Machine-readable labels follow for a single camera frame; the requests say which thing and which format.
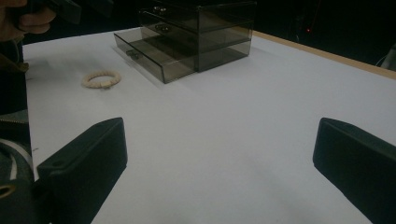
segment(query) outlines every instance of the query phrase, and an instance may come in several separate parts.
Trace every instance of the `human hand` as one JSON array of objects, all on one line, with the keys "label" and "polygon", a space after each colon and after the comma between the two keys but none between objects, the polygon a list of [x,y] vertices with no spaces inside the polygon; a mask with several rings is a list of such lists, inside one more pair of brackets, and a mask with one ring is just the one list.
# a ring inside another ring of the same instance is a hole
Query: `human hand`
[{"label": "human hand", "polygon": [[11,9],[23,7],[26,4],[27,0],[0,0],[0,41],[8,41],[27,33],[43,34],[48,31],[56,13],[47,7],[42,7],[35,13],[20,16],[18,28],[15,27]]}]

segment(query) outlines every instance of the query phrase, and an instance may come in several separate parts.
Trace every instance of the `white table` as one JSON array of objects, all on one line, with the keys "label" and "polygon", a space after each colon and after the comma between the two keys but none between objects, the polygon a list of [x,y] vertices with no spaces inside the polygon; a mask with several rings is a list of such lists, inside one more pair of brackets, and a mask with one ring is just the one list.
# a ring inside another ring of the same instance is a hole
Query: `white table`
[{"label": "white table", "polygon": [[[28,45],[25,60],[35,165],[124,119],[128,167],[93,223],[370,223],[312,156],[323,117],[396,145],[394,79],[257,36],[249,57],[166,85],[113,33]],[[122,81],[80,85],[103,69]]]}]

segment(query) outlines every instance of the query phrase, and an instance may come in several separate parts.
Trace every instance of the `ring-shaped object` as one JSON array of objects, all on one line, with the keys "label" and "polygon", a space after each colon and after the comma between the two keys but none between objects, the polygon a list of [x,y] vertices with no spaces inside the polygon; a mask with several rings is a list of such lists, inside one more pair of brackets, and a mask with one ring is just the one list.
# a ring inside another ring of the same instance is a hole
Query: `ring-shaped object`
[{"label": "ring-shaped object", "polygon": [[[112,77],[112,78],[110,80],[101,81],[101,82],[91,81],[96,77]],[[85,76],[82,79],[82,85],[93,89],[106,89],[116,85],[120,81],[121,81],[120,74],[113,71],[100,71]]]}]

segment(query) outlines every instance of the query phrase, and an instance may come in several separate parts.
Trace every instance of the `dark background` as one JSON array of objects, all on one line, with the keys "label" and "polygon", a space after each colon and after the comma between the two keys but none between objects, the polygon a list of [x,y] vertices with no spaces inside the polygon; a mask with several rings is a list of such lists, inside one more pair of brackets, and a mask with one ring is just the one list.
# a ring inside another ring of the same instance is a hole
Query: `dark background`
[{"label": "dark background", "polygon": [[[57,17],[43,35],[27,35],[24,43],[95,34],[138,26],[134,0],[113,0],[105,18],[81,0],[79,25]],[[255,30],[370,64],[396,43],[395,0],[259,0]]]}]

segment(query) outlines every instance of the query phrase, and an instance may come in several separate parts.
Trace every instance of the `drawer organizer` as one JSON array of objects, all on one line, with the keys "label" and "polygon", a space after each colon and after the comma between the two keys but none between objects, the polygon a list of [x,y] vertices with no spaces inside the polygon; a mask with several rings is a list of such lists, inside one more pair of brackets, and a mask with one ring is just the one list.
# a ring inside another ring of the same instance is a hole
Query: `drawer organizer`
[{"label": "drawer organizer", "polygon": [[247,57],[256,2],[148,0],[117,46],[163,83]]}]

